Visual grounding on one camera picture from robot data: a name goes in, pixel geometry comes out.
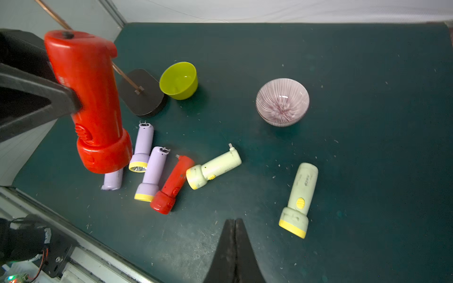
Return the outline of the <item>pale green flashlight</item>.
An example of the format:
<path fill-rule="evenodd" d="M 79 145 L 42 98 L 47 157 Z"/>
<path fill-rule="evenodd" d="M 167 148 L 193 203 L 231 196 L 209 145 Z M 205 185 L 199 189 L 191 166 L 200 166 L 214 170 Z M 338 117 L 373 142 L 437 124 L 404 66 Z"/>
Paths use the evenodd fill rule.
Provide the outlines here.
<path fill-rule="evenodd" d="M 319 170 L 310 163 L 301 163 L 291 189 L 288 205 L 283 209 L 279 226 L 304 239 L 309 226 L 307 217 L 316 188 Z"/>
<path fill-rule="evenodd" d="M 186 180 L 193 190 L 197 190 L 207 184 L 209 180 L 227 173 L 240 164 L 242 160 L 236 148 L 229 143 L 229 151 L 208 161 L 203 165 L 195 165 L 186 171 Z"/>

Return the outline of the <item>left green-lit circuit board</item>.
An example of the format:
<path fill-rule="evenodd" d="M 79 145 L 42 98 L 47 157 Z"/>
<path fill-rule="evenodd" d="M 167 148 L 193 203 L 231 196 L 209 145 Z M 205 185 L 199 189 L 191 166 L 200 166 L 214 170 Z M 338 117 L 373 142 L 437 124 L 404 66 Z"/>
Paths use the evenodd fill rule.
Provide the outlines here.
<path fill-rule="evenodd" d="M 4 278 L 4 283 L 26 283 L 28 277 L 25 273 L 9 275 Z"/>

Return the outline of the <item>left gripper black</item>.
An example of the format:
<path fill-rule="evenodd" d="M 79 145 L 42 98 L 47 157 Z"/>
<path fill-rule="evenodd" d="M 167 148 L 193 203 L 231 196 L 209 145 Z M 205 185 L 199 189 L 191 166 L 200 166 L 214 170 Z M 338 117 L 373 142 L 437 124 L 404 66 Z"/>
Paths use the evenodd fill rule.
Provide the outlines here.
<path fill-rule="evenodd" d="M 44 40 L 1 29 L 1 141 L 77 113 L 76 93 L 56 80 Z"/>

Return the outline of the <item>red flashlight horizontal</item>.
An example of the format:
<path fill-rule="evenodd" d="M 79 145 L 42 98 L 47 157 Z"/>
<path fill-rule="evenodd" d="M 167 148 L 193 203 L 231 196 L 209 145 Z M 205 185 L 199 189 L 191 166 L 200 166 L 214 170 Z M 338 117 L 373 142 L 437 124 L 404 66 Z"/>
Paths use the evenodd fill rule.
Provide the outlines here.
<path fill-rule="evenodd" d="M 124 168 L 133 152 L 112 66 L 116 46 L 95 35 L 63 30 L 49 31 L 44 45 L 57 81 L 74 90 L 81 104 L 71 117 L 83 165 L 98 174 Z"/>

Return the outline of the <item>purple flashlight leftmost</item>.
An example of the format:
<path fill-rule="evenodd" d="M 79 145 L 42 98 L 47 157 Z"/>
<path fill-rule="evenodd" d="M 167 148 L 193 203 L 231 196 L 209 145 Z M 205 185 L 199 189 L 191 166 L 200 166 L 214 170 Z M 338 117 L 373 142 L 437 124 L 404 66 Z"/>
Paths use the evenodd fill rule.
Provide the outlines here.
<path fill-rule="evenodd" d="M 106 173 L 104 177 L 103 185 L 101 190 L 103 191 L 115 191 L 122 187 L 123 180 L 123 169 L 112 173 Z"/>

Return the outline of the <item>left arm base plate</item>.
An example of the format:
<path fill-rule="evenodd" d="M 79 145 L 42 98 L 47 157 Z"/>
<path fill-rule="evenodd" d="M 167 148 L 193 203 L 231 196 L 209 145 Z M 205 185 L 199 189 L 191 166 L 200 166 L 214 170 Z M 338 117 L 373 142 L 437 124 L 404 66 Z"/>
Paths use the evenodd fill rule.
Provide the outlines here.
<path fill-rule="evenodd" d="M 50 278 L 61 277 L 77 241 L 66 233 L 55 228 L 39 228 L 37 251 L 44 256 L 41 272 Z"/>

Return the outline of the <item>purple flashlight right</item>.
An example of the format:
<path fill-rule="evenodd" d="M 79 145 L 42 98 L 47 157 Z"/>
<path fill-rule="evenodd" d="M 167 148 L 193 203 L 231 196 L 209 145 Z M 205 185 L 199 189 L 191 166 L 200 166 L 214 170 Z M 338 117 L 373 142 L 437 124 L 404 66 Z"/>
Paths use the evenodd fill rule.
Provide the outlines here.
<path fill-rule="evenodd" d="M 156 146 L 152 149 L 147 163 L 147 169 L 142 183 L 138 186 L 134 195 L 136 200 L 151 202 L 159 191 L 159 181 L 164 170 L 167 155 L 170 149 Z"/>

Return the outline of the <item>purple flashlight middle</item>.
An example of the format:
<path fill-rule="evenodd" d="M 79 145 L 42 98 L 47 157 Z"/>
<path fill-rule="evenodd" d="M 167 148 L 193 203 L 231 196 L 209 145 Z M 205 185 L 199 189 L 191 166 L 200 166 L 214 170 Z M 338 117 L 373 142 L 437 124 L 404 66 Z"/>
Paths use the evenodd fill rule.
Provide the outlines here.
<path fill-rule="evenodd" d="M 150 123 L 140 123 L 135 143 L 134 154 L 129 163 L 129 170 L 144 173 L 151 155 L 154 127 Z"/>

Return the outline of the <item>purple flashlight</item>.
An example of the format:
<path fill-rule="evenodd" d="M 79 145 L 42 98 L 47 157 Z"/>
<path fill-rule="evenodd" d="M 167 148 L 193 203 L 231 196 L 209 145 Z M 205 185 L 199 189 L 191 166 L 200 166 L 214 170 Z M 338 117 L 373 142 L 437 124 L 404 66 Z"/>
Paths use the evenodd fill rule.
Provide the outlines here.
<path fill-rule="evenodd" d="M 151 155 L 154 127 L 150 123 L 140 123 L 135 143 L 134 154 L 129 163 L 129 170 L 144 173 Z"/>
<path fill-rule="evenodd" d="M 112 173 L 106 173 L 104 177 L 103 185 L 101 190 L 103 191 L 115 191 L 122 187 L 123 180 L 123 169 Z"/>
<path fill-rule="evenodd" d="M 152 149 L 147 163 L 147 169 L 142 183 L 138 186 L 134 195 L 136 200 L 151 202 L 159 191 L 159 181 L 164 170 L 167 155 L 170 149 L 156 146 Z"/>

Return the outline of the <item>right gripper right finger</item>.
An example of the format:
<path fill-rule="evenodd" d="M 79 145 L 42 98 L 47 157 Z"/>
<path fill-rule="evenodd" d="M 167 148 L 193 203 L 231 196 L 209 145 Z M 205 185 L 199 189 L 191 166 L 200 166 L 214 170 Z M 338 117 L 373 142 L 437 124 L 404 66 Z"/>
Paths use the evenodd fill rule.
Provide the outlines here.
<path fill-rule="evenodd" d="M 236 219 L 235 224 L 235 283 L 265 283 L 250 243 L 244 221 Z"/>

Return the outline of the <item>pink striped bowl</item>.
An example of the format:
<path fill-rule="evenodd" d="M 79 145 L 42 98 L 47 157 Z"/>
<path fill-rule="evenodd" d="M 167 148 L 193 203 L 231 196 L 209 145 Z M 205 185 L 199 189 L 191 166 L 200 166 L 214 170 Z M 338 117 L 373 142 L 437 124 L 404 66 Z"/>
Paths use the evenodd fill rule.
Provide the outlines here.
<path fill-rule="evenodd" d="M 257 93 L 256 109 L 268 124 L 288 127 L 299 122 L 310 106 L 306 88 L 288 78 L 267 82 Z"/>

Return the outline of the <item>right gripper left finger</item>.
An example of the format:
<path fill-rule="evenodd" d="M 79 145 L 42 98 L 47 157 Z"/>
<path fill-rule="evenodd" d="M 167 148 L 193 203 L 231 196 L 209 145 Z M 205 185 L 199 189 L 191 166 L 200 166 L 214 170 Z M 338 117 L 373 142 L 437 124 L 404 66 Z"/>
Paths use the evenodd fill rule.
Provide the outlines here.
<path fill-rule="evenodd" d="M 225 221 L 205 283 L 233 283 L 235 278 L 235 220 Z"/>

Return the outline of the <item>lime green bowl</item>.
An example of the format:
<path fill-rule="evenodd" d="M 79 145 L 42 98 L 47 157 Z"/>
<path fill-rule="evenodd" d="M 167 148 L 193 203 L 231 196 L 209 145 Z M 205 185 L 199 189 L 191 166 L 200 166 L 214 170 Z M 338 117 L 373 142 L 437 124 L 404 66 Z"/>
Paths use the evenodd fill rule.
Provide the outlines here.
<path fill-rule="evenodd" d="M 168 67 L 159 80 L 160 90 L 175 100 L 186 100 L 198 88 L 198 74 L 189 62 L 177 62 Z"/>

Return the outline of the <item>red flashlight upright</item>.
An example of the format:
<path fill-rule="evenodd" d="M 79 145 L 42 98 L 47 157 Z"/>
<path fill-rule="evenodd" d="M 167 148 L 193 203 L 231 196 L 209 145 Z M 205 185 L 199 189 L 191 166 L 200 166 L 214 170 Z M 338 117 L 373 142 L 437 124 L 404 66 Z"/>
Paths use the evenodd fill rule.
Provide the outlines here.
<path fill-rule="evenodd" d="M 178 156 L 178 162 L 167 178 L 164 187 L 157 192 L 150 207 L 167 215 L 172 210 L 176 197 L 186 182 L 186 171 L 195 165 L 195 162 L 187 156 Z"/>

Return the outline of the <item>aluminium front rail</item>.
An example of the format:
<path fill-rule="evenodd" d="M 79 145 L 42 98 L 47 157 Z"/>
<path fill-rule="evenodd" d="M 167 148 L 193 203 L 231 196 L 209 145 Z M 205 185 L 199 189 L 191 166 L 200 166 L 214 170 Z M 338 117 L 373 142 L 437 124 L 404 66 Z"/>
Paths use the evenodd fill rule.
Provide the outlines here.
<path fill-rule="evenodd" d="M 145 271 L 28 195 L 1 188 L 1 217 L 36 215 L 77 243 L 57 283 L 156 283 Z"/>

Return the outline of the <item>dark green table mat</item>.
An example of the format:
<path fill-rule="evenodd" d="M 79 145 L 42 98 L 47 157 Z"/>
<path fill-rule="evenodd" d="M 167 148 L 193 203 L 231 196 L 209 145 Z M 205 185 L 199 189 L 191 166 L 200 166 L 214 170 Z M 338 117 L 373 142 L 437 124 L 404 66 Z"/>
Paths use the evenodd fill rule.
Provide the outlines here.
<path fill-rule="evenodd" d="M 450 283 L 453 280 L 453 46 L 445 24 L 128 24 L 117 65 L 160 77 L 192 63 L 197 92 L 148 119 L 171 150 L 203 164 L 231 143 L 242 164 L 192 190 L 168 215 L 133 196 L 126 171 L 101 190 L 59 119 L 14 186 L 164 283 L 200 283 L 225 220 L 241 218 L 269 283 Z M 256 109 L 267 82 L 309 93 L 296 124 Z M 281 228 L 301 163 L 318 178 L 304 239 Z"/>

